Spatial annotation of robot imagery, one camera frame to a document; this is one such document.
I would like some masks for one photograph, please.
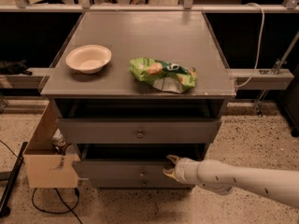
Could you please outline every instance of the snack bag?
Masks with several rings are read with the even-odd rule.
[[[178,64],[137,58],[130,61],[130,71],[136,79],[144,81],[160,91],[183,93],[195,87],[196,70],[188,70]]]

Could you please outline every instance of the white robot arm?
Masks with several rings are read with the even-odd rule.
[[[233,187],[299,208],[299,172],[234,167],[214,160],[194,161],[168,155],[176,166],[164,174],[183,184],[197,185],[220,195]]]

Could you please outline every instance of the gray cabinet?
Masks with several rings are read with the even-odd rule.
[[[98,44],[112,60],[95,75],[65,64],[69,51]],[[205,16],[196,11],[86,13],[43,91],[57,125],[76,146],[73,167],[96,188],[189,188],[164,176],[168,154],[201,160],[235,97]],[[194,67],[196,87],[161,92],[129,72],[133,58],[151,57]]]

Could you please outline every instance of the terrazzo floor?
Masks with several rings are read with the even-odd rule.
[[[10,99],[0,115],[0,139],[15,152],[29,141],[47,104],[42,99]],[[299,139],[290,135],[291,127],[275,103],[263,104],[263,117],[255,115],[252,103],[228,104],[222,125],[206,159],[235,166],[298,170]],[[12,168],[15,158],[0,145],[0,171]],[[0,194],[5,183],[0,183]],[[299,223],[299,210],[275,203],[241,189],[228,196],[207,190],[97,190],[81,181],[76,214],[84,224],[117,223]],[[51,215],[37,211],[32,203],[22,166],[8,206],[11,213],[3,224],[79,223],[73,214]],[[60,189],[63,199],[76,201],[73,189]],[[36,204],[49,211],[64,211],[54,189],[38,189]]]

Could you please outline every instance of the cardboard box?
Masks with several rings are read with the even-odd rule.
[[[79,161],[73,147],[69,147],[64,160],[51,139],[57,129],[56,116],[49,103],[23,153],[30,188],[75,188],[78,176],[72,167]]]

